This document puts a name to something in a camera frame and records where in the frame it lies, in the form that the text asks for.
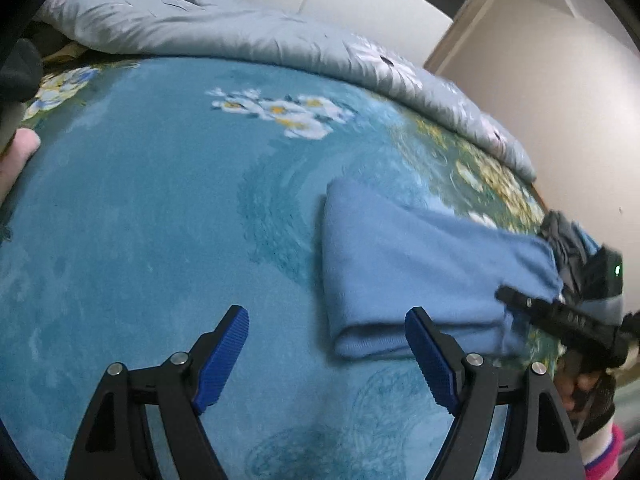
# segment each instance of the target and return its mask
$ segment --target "folded blue cloth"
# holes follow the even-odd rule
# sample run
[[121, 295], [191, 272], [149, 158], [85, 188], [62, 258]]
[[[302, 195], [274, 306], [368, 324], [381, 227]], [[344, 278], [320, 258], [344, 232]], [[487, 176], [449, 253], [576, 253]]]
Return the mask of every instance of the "folded blue cloth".
[[527, 326], [498, 286], [548, 301], [562, 290], [541, 238], [402, 208], [346, 178], [328, 186], [322, 271], [335, 352], [350, 358], [410, 354], [404, 315], [416, 305], [465, 351], [519, 354]]

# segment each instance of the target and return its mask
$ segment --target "gray cloth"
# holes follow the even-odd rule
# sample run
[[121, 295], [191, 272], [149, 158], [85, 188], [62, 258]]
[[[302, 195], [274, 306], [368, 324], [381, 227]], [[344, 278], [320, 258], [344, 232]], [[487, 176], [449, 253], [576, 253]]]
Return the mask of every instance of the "gray cloth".
[[569, 222], [559, 211], [546, 214], [538, 236], [553, 249], [558, 274], [564, 282], [562, 295], [565, 302], [602, 323], [620, 325], [624, 315], [622, 295], [600, 300], [582, 301], [581, 298], [584, 266], [598, 252], [600, 245], [579, 224]]
[[341, 79], [439, 122], [527, 182], [536, 176], [521, 144], [453, 83], [304, 16], [243, 0], [47, 0], [38, 18], [102, 52], [226, 57]]

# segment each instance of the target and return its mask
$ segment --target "black fabric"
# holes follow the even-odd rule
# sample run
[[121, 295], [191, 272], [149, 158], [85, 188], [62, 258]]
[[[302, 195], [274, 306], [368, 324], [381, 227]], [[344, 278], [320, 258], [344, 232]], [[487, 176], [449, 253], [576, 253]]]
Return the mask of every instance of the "black fabric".
[[0, 475], [2, 480], [38, 480], [22, 458], [0, 420]]
[[616, 411], [613, 398], [616, 393], [616, 380], [609, 374], [604, 374], [594, 390], [591, 409], [578, 435], [578, 440], [589, 438], [607, 424]]
[[23, 38], [31, 41], [42, 57], [55, 54], [71, 40], [48, 23], [31, 22], [24, 29]]
[[640, 478], [640, 444], [636, 444], [614, 480], [638, 480], [638, 478]]
[[564, 282], [564, 300], [567, 304], [575, 306], [580, 301], [582, 270], [589, 258], [582, 239], [575, 232], [571, 222], [559, 211], [549, 211], [546, 214], [538, 236], [551, 245], [558, 274]]
[[33, 43], [18, 40], [0, 69], [0, 100], [25, 102], [33, 98], [42, 79], [42, 60]]

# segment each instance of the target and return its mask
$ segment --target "finger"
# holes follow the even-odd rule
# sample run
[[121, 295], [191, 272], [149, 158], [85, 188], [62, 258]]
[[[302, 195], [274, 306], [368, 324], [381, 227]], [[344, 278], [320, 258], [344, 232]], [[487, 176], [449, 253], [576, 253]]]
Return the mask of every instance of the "finger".
[[575, 390], [574, 380], [565, 374], [556, 374], [554, 384], [561, 397], [571, 397]]
[[588, 392], [593, 390], [598, 379], [600, 378], [601, 372], [592, 372], [590, 374], [580, 374], [576, 380], [576, 384], [578, 388], [580, 388], [584, 392]]

